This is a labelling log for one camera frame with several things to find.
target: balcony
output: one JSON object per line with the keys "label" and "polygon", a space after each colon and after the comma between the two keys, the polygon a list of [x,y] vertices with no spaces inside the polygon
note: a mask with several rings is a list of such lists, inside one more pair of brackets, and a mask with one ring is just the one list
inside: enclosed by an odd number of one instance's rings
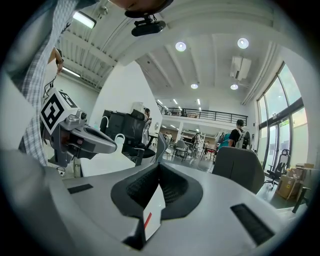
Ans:
{"label": "balcony", "polygon": [[238,120],[243,120],[244,126],[247,126],[248,117],[246,115],[210,111],[210,110],[199,110],[191,108],[164,108],[158,104],[159,110],[164,116],[176,116],[176,117],[185,117],[200,119],[204,121],[216,121],[223,122],[228,124],[236,124]]}

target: black slot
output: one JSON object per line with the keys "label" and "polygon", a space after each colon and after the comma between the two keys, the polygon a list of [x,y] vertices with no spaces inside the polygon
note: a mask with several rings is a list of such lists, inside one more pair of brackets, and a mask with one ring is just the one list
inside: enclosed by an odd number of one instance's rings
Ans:
{"label": "black slot", "polygon": [[91,186],[90,184],[85,184],[85,185],[70,187],[70,188],[68,188],[68,191],[72,195],[72,194],[86,191],[86,190],[89,190],[92,188],[93,188],[93,186]]}
{"label": "black slot", "polygon": [[257,246],[275,235],[245,204],[232,206],[231,210]]}

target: man with backpack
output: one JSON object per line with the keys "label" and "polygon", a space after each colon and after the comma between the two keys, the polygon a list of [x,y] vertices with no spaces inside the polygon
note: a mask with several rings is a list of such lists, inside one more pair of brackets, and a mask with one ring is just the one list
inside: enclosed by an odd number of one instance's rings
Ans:
{"label": "man with backpack", "polygon": [[250,133],[243,130],[244,121],[239,119],[236,121],[236,129],[234,129],[229,136],[229,147],[239,149],[250,149]]}

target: red stripe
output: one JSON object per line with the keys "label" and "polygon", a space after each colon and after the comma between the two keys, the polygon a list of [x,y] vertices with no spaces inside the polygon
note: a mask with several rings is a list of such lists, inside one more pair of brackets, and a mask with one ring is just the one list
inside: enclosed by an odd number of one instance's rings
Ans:
{"label": "red stripe", "polygon": [[149,223],[149,221],[151,219],[151,216],[152,216],[152,213],[150,212],[148,218],[146,219],[146,221],[144,223],[144,229],[146,229],[146,227],[147,227],[147,225],[148,225],[148,223]]}

